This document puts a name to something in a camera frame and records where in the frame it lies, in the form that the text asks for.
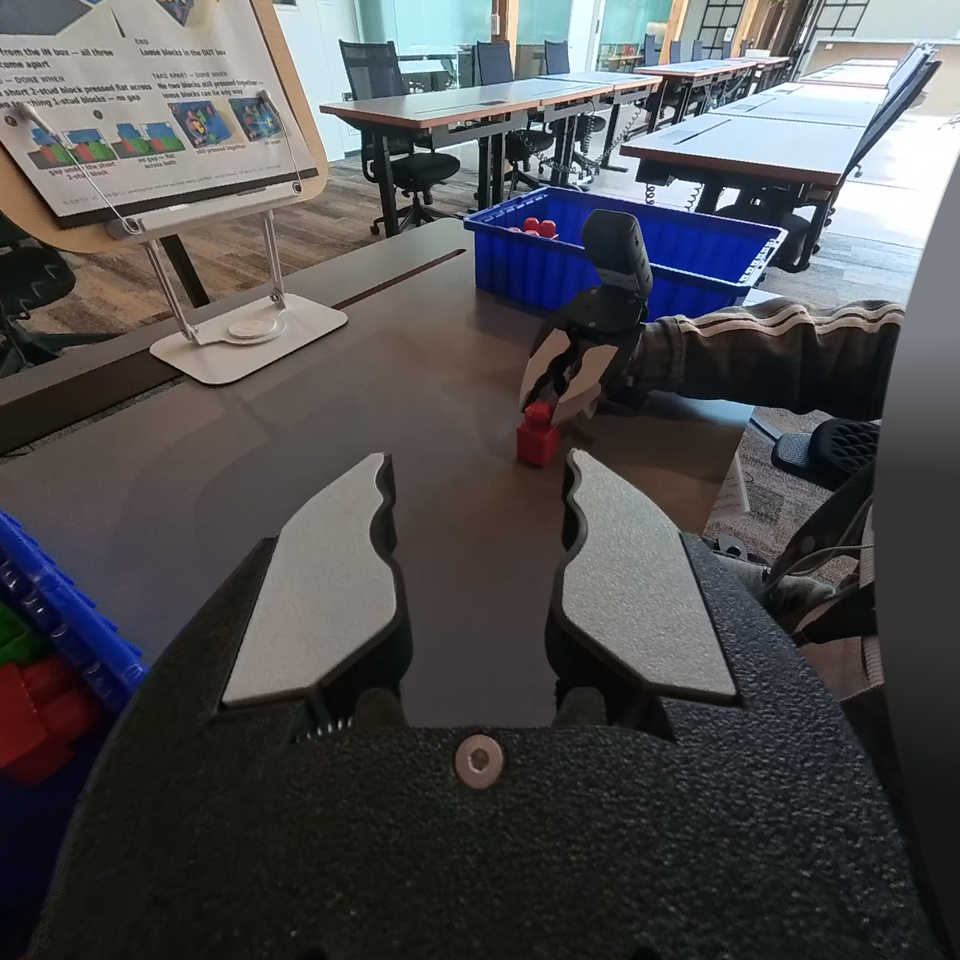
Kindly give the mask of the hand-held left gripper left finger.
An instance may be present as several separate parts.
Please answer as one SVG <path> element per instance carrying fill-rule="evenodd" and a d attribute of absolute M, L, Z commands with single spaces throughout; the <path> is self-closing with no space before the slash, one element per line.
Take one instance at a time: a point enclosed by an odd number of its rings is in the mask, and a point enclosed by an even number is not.
<path fill-rule="evenodd" d="M 409 630 L 393 558 L 392 457 L 372 453 L 282 526 L 222 691 L 225 708 L 290 701 Z"/>

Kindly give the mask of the white metal document stand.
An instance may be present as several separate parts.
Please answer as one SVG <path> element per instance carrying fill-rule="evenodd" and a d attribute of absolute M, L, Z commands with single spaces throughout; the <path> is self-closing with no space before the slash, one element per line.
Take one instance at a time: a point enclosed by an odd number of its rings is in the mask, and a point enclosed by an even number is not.
<path fill-rule="evenodd" d="M 145 210 L 133 210 L 131 204 L 117 206 L 105 194 L 90 164 L 75 162 L 110 211 L 101 222 L 105 233 L 117 242 L 135 242 L 146 250 L 178 327 L 178 332 L 157 342 L 153 356 L 208 386 L 222 386 L 246 378 L 276 360 L 327 336 L 346 324 L 346 316 L 329 307 L 311 305 L 303 297 L 288 293 L 280 261 L 274 211 L 306 199 L 304 174 L 292 145 L 284 113 L 268 86 L 260 87 L 249 98 L 249 106 L 273 118 L 273 133 L 281 132 L 291 159 L 291 178 L 275 184 L 230 185 L 223 193 L 214 189 L 211 197 L 183 199 L 171 197 L 148 200 Z M 269 258 L 268 294 L 253 302 L 227 310 L 216 318 L 195 323 L 187 318 L 159 251 L 158 241 L 177 229 L 196 223 L 217 223 L 246 214 L 256 214 Z"/>

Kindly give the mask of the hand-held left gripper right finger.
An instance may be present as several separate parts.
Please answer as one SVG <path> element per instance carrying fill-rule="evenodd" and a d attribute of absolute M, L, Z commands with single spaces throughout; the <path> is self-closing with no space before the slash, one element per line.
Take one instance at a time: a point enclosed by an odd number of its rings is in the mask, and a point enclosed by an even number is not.
<path fill-rule="evenodd" d="M 681 531 L 585 450 L 567 454 L 563 477 L 564 554 L 550 616 L 564 644 L 653 694 L 737 702 Z"/>

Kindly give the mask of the blue ribbed plastic bin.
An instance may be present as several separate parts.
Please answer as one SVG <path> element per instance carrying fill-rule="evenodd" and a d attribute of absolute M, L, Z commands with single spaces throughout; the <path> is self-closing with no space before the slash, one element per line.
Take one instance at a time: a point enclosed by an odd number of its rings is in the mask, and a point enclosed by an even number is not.
<path fill-rule="evenodd" d="M 1 601 L 47 639 L 49 656 L 57 655 L 71 666 L 103 707 L 106 718 L 102 726 L 74 745 L 75 756 L 79 744 L 123 712 L 148 668 L 138 648 L 119 634 L 6 512 L 1 514 Z"/>

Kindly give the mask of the green block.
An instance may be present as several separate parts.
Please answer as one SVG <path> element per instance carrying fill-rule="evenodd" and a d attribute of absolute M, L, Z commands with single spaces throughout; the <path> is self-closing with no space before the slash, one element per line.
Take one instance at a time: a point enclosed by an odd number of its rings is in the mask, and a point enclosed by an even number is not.
<path fill-rule="evenodd" d="M 1 666 L 31 666 L 50 653 L 47 638 L 26 624 L 11 608 L 1 604 Z"/>

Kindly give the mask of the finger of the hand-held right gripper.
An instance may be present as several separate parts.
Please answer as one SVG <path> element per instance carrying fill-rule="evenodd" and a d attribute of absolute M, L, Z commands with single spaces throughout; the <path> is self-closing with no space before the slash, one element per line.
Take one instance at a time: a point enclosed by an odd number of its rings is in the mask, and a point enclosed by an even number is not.
<path fill-rule="evenodd" d="M 551 330 L 531 354 L 521 381 L 519 410 L 549 402 L 566 389 L 572 363 L 572 342 L 565 330 Z"/>
<path fill-rule="evenodd" d="M 610 366 L 610 345 L 595 344 L 584 349 L 571 366 L 558 390 L 551 425 L 560 427 L 581 413 L 588 413 L 598 400 L 602 379 Z"/>

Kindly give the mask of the red single-stud block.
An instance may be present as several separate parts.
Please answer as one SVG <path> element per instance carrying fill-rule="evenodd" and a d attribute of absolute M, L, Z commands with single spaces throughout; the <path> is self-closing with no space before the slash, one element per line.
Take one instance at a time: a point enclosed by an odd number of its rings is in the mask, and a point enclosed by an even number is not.
<path fill-rule="evenodd" d="M 553 422 L 553 407 L 546 401 L 534 401 L 523 411 L 515 439 L 516 459 L 529 466 L 546 467 L 557 453 L 561 431 Z"/>

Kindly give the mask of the grey desk with wood edge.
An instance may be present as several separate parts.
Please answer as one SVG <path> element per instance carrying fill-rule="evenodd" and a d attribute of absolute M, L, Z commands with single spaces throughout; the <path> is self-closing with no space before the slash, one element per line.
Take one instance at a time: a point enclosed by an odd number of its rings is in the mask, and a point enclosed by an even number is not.
<path fill-rule="evenodd" d="M 429 136 L 431 146 L 479 143 L 480 210 L 503 200 L 504 139 L 526 129 L 530 117 L 567 119 L 598 108 L 615 91 L 611 82 L 571 78 L 528 78 L 508 83 L 423 94 L 323 103 L 321 114 L 335 116 L 370 139 L 374 181 L 379 188 L 383 229 L 388 237 L 402 232 L 390 161 L 392 139 Z"/>
<path fill-rule="evenodd" d="M 688 114 L 700 116 L 762 92 L 786 78 L 792 57 L 771 55 L 702 59 L 644 66 L 640 73 L 660 78 L 649 98 L 648 134 L 677 125 Z"/>
<path fill-rule="evenodd" d="M 832 83 L 782 83 L 726 103 L 712 113 L 732 117 L 848 126 L 865 129 L 886 90 Z"/>
<path fill-rule="evenodd" d="M 858 126 L 716 111 L 666 126 L 619 152 L 638 159 L 639 183 L 702 186 L 696 212 L 715 213 L 722 193 L 737 190 L 727 214 L 786 230 L 774 266 L 796 274 L 807 270 L 819 251 L 863 136 Z"/>
<path fill-rule="evenodd" d="M 541 113 L 544 124 L 553 129 L 555 148 L 551 156 L 542 156 L 541 163 L 550 168 L 549 185 L 578 187 L 571 182 L 573 170 L 574 130 L 577 118 L 582 114 L 610 112 L 606 123 L 605 145 L 595 160 L 585 159 L 585 167 L 591 181 L 600 170 L 625 172 L 610 166 L 609 158 L 626 139 L 640 136 L 645 126 L 640 118 L 649 108 L 649 98 L 656 91 L 661 79 L 643 74 L 626 74 L 609 71 L 583 71 L 564 77 L 546 77 L 567 87 L 557 102 L 543 101 Z"/>

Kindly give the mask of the black mesh-back office chair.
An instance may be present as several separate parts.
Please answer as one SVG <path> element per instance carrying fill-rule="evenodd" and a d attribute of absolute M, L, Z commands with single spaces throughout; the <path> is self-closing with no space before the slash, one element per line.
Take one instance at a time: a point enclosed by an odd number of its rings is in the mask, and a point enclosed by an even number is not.
<path fill-rule="evenodd" d="M 797 274 L 810 267 L 810 259 L 819 249 L 821 234 L 832 222 L 839 193 L 851 176 L 859 174 L 861 162 L 882 140 L 894 124 L 921 98 L 931 79 L 941 67 L 938 49 L 930 44 L 914 47 L 896 67 L 889 79 L 882 103 L 866 126 L 853 151 L 846 170 L 835 187 L 810 189 L 805 199 L 812 206 L 811 221 L 791 212 L 783 225 L 788 228 L 788 242 L 781 248 L 775 265 L 787 273 Z"/>

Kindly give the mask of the white paper sheet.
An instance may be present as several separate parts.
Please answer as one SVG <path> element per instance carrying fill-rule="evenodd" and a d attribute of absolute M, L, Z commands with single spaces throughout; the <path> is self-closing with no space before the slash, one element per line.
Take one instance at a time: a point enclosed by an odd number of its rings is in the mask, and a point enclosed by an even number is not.
<path fill-rule="evenodd" d="M 751 512 L 747 480 L 739 453 L 735 453 L 730 462 L 726 477 L 718 491 L 708 525 L 730 519 L 744 517 Z"/>

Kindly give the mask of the person's right forearm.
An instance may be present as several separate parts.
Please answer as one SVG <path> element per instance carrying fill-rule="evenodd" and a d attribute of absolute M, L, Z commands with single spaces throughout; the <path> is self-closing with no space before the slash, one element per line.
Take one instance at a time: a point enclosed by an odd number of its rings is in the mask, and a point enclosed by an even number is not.
<path fill-rule="evenodd" d="M 819 313 L 776 297 L 646 325 L 630 385 L 696 400 L 834 418 L 882 418 L 906 307 L 855 301 Z"/>

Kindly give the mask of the dark office chair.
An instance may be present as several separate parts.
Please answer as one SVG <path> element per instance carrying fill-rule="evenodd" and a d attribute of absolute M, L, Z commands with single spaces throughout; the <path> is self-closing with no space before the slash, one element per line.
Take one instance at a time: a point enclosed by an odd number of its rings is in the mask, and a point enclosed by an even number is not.
<path fill-rule="evenodd" d="M 24 324 L 32 311 L 66 297 L 76 277 L 52 246 L 1 216 L 1 377 L 59 358 L 74 342 L 66 334 L 36 334 Z"/>

